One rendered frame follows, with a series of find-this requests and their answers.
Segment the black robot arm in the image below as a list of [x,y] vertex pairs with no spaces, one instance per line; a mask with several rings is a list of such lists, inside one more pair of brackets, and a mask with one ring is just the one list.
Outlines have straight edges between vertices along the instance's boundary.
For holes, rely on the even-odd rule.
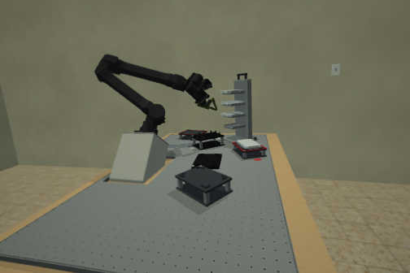
[[[112,65],[113,64],[113,65]],[[115,65],[115,68],[114,68]],[[109,67],[110,66],[110,67]],[[186,91],[190,96],[193,96],[198,91],[198,94],[205,98],[206,89],[212,88],[212,83],[209,79],[203,79],[198,73],[193,73],[187,80],[184,76],[178,74],[164,73],[161,71],[152,70],[146,67],[140,67],[131,63],[126,63],[118,57],[105,54],[94,73],[100,82],[106,83],[132,104],[138,107],[144,114],[146,120],[139,131],[134,132],[154,132],[158,134],[157,126],[165,123],[165,109],[160,104],[154,104],[145,99],[142,95],[130,88],[126,83],[117,78],[118,73],[135,76],[144,80],[150,80],[162,85],[166,85],[182,92]],[[113,74],[112,74],[113,73]],[[202,82],[203,81],[203,82]]]

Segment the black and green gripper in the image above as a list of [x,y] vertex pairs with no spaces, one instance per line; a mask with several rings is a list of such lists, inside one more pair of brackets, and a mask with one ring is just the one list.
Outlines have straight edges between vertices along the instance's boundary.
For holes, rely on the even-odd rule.
[[[198,89],[198,91],[199,91],[199,89]],[[196,106],[200,106],[200,107],[205,108],[205,109],[209,109],[209,108],[210,108],[210,109],[216,111],[216,110],[217,110],[217,107],[216,107],[215,99],[212,97],[211,99],[209,99],[208,101],[206,101],[206,99],[209,98],[210,96],[207,94],[207,96],[206,96],[205,98],[202,98],[202,97],[198,94],[198,91],[196,92],[195,95],[191,96],[191,97],[193,97],[193,98],[196,100],[195,103],[196,103],[196,104],[198,103]],[[211,104],[212,102],[213,102],[215,108],[210,107],[210,104]]]

